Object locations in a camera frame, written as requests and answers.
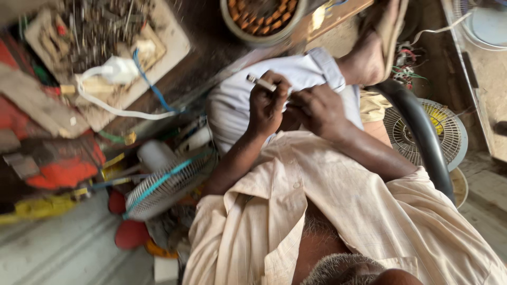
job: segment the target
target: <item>bowl of brown items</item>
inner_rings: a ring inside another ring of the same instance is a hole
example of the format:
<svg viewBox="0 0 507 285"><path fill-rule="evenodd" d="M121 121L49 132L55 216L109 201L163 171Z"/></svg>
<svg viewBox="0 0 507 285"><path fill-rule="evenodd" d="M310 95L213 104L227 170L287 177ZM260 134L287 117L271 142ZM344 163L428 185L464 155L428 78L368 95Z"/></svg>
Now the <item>bowl of brown items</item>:
<svg viewBox="0 0 507 285"><path fill-rule="evenodd" d="M229 30L251 46L276 45L296 28L308 0L220 0Z"/></svg>

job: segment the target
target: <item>cream shirt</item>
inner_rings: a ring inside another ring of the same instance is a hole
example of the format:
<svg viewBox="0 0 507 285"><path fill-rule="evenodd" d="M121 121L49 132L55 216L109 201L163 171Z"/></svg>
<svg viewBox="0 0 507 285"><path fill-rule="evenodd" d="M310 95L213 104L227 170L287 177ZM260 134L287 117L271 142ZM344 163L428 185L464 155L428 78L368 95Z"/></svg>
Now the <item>cream shirt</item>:
<svg viewBox="0 0 507 285"><path fill-rule="evenodd" d="M423 284L507 284L503 262L424 168L384 183L306 131L278 134L225 196L201 199L183 284L291 284L307 199L353 253Z"/></svg>

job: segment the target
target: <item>workbench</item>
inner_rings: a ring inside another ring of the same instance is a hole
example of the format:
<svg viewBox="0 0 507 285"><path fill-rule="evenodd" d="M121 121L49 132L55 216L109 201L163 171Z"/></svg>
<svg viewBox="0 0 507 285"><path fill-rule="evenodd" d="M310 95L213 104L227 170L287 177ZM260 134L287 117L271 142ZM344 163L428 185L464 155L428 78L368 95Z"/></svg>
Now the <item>workbench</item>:
<svg viewBox="0 0 507 285"><path fill-rule="evenodd" d="M192 48L178 65L156 83L156 86L170 105L185 106L188 110L160 121L116 117L104 128L104 131L110 134L125 135L134 131L140 140L188 121L188 118L203 110L203 94L218 82L261 60L303 53L308 42L364 10L373 3L373 0L351 0L329 8L326 11L326 18L317 29L314 29L312 24L312 13L327 1L311 1L306 16L294 33L284 42L269 48L254 48L234 37L225 26L218 0L167 0L167 2L180 21ZM143 94L128 110L145 113L164 112L151 90Z"/></svg>

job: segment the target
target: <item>power plug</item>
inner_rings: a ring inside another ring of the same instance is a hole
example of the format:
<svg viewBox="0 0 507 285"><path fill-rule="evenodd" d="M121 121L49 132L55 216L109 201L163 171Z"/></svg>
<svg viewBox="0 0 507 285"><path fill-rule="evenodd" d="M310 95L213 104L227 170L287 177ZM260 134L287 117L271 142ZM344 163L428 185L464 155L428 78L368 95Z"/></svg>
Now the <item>power plug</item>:
<svg viewBox="0 0 507 285"><path fill-rule="evenodd" d="M128 84L138 75L134 60L112 56L102 65L101 75L111 84Z"/></svg>

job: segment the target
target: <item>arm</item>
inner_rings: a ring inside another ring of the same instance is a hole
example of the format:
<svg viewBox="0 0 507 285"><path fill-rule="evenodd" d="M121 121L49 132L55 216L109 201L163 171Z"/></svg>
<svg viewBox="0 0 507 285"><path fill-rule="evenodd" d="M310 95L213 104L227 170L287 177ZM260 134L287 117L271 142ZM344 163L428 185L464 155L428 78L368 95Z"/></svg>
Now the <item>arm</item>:
<svg viewBox="0 0 507 285"><path fill-rule="evenodd" d="M378 174L385 182L409 175L417 167L394 149L345 118L341 97L327 85L295 92L288 111L316 135L335 143L343 154Z"/></svg>
<svg viewBox="0 0 507 285"><path fill-rule="evenodd" d="M262 79L278 85L274 93L255 86L250 94L250 122L245 134L223 157L204 184L201 197L224 195L250 171L266 139L276 132L282 121L283 103L290 84L281 75L267 71Z"/></svg>

